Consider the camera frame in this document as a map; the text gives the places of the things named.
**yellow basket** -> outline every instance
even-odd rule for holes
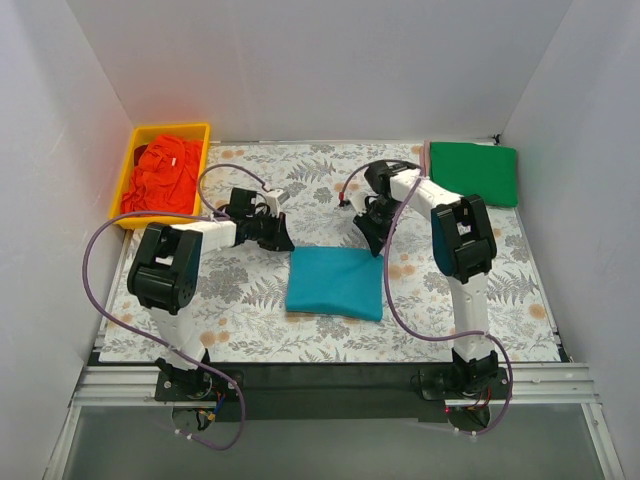
[[[184,125],[150,125],[146,127],[137,127],[131,135],[131,141],[129,142],[129,149],[127,150],[127,156],[124,159],[124,165],[122,172],[120,173],[120,181],[118,182],[118,188],[116,194],[113,197],[111,203],[111,210],[109,211],[109,219],[115,218],[120,215],[120,203],[122,201],[122,194],[129,190],[129,178],[133,171],[133,152],[141,145],[147,145],[151,143],[158,135],[168,134],[175,135],[176,137],[183,138],[185,140],[202,140],[202,157],[200,158],[200,167],[198,168],[198,177],[202,174],[204,167],[207,164],[207,152],[209,151],[209,134],[211,133],[211,127],[208,123],[187,123]],[[200,195],[196,191],[196,196],[193,203],[192,215],[200,214]],[[124,229],[144,228],[152,222],[175,224],[175,223],[191,223],[193,220],[186,218],[176,218],[170,216],[162,217],[129,217],[118,220],[116,223]]]

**teal cloth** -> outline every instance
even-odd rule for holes
[[[383,258],[369,250],[296,247],[291,254],[288,312],[382,320]]]

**white wall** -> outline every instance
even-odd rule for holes
[[[134,123],[213,137],[502,132],[570,0],[68,0]]]
[[[511,117],[521,212],[561,336],[640,478],[640,4],[574,1]]]
[[[80,263],[131,131],[63,0],[0,0],[0,478],[39,479],[98,316]],[[95,252],[105,297],[120,245]]]

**orange cloth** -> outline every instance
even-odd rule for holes
[[[159,135],[134,167],[120,212],[192,213],[201,154],[202,140]]]

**table surface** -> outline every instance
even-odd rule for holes
[[[378,159],[418,160],[413,144],[212,146],[209,164],[245,166],[291,194],[284,204],[295,245],[366,248],[353,230],[353,210],[337,208],[337,191],[358,166]],[[226,203],[232,187],[257,189],[239,171],[219,169],[205,182],[207,198]],[[359,176],[349,192],[367,189]],[[489,277],[491,332],[513,361],[559,361],[552,321],[514,209],[489,208],[498,256]],[[157,333],[149,315],[126,289],[126,278],[142,236],[134,232],[115,279],[111,311],[126,323]],[[401,219],[390,257],[391,289],[405,321],[425,335],[453,333],[446,279],[431,250],[430,226],[416,212]],[[450,361],[451,343],[410,337],[388,306],[381,322],[338,316],[287,313],[284,309],[289,254],[255,243],[203,255],[192,315],[215,362],[424,362]],[[100,360],[152,362],[163,347],[112,323],[105,324]]]

